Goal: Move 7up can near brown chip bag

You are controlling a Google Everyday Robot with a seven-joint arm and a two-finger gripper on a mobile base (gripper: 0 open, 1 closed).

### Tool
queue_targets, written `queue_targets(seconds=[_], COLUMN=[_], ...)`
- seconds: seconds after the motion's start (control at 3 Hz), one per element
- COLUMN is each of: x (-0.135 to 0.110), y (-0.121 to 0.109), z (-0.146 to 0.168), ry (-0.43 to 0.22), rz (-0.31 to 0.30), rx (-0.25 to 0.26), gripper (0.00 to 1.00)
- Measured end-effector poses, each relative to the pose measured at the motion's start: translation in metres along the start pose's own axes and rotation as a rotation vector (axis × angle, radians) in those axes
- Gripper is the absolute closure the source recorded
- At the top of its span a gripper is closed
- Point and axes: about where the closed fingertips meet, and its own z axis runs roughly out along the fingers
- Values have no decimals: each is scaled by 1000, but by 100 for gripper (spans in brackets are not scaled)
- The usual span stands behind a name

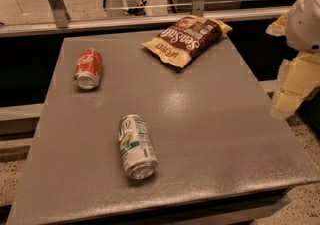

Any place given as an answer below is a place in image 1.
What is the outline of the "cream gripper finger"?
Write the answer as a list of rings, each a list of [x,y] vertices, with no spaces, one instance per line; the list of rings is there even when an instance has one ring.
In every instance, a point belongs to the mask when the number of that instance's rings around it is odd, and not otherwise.
[[[291,116],[320,84],[320,54],[299,52],[292,61],[284,60],[278,71],[278,86],[272,97],[270,115]]]
[[[287,20],[289,13],[282,14],[276,21],[272,22],[266,29],[266,33],[271,36],[285,36],[287,30]]]

